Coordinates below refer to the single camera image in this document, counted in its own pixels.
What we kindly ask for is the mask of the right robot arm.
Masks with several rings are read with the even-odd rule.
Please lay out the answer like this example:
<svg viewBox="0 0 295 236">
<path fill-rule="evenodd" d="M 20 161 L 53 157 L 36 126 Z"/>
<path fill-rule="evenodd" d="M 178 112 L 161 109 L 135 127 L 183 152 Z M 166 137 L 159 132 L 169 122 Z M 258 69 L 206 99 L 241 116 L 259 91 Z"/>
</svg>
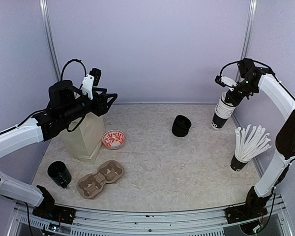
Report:
<svg viewBox="0 0 295 236">
<path fill-rule="evenodd" d="M 226 82 L 229 91 L 226 103 L 238 106 L 243 98 L 263 92 L 276 106 L 284 120 L 275 138 L 273 158 L 261 179 L 249 191 L 241 213 L 252 218 L 261 210 L 295 160 L 295 97 L 276 77 L 272 68 L 259 61 L 244 58 L 234 62 L 239 69 L 242 81 L 231 84 Z"/>
</svg>

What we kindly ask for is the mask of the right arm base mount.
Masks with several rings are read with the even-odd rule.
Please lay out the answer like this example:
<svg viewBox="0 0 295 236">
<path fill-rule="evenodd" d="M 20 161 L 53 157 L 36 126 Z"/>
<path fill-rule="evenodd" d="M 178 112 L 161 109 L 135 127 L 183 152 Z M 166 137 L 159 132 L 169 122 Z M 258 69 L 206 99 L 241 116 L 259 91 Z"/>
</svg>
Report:
<svg viewBox="0 0 295 236">
<path fill-rule="evenodd" d="M 266 204 L 271 196 L 258 197 L 255 193 L 249 193 L 243 205 L 231 206 L 225 209 L 228 224 L 267 215 Z"/>
</svg>

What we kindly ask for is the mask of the brown cardboard cup carrier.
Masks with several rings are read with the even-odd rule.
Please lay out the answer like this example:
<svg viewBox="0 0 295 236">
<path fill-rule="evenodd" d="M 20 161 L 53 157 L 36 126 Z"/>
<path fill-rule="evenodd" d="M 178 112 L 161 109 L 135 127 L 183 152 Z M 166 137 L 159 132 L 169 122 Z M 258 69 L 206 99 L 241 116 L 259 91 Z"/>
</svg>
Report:
<svg viewBox="0 0 295 236">
<path fill-rule="evenodd" d="M 106 184 L 116 182 L 124 174 L 124 167 L 115 160 L 100 165 L 96 173 L 87 174 L 77 182 L 77 190 L 85 199 L 93 199 Z"/>
</svg>

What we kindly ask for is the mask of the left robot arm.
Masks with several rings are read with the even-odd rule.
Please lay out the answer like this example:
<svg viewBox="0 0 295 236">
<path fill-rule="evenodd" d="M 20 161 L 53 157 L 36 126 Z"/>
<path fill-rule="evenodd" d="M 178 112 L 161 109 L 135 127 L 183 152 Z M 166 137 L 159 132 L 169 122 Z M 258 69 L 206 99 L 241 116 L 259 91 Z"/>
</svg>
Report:
<svg viewBox="0 0 295 236">
<path fill-rule="evenodd" d="M 71 122 L 93 113 L 100 117 L 108 112 L 117 99 L 116 93 L 96 88 L 84 81 L 81 88 L 72 81 L 63 80 L 49 87 L 49 103 L 43 110 L 29 115 L 23 122 L 0 132 L 0 159 L 29 145 L 45 142 L 68 130 Z M 38 207 L 46 217 L 53 219 L 59 207 L 52 203 L 49 192 L 26 184 L 0 171 L 0 195 Z"/>
</svg>

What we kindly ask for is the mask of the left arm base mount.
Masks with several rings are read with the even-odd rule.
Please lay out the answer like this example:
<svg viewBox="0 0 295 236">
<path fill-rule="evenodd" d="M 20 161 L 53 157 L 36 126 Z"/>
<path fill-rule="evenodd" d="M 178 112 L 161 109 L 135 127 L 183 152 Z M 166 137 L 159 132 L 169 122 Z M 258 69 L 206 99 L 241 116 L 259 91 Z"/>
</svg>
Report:
<svg viewBox="0 0 295 236">
<path fill-rule="evenodd" d="M 71 207 L 56 205 L 54 198 L 46 188 L 40 185 L 36 187 L 42 192 L 43 201 L 39 206 L 34 207 L 32 214 L 44 219 L 72 225 L 76 210 Z"/>
</svg>

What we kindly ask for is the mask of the stack of paper cups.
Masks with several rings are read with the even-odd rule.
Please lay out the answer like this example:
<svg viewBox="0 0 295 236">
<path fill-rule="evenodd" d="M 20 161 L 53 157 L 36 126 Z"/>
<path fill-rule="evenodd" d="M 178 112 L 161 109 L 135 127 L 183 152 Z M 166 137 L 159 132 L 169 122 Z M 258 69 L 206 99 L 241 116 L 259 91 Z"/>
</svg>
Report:
<svg viewBox="0 0 295 236">
<path fill-rule="evenodd" d="M 232 103 L 226 103 L 226 94 L 227 92 L 222 93 L 215 107 L 215 112 L 211 122 L 213 129 L 221 129 L 226 121 L 232 116 L 236 108 Z"/>
</svg>

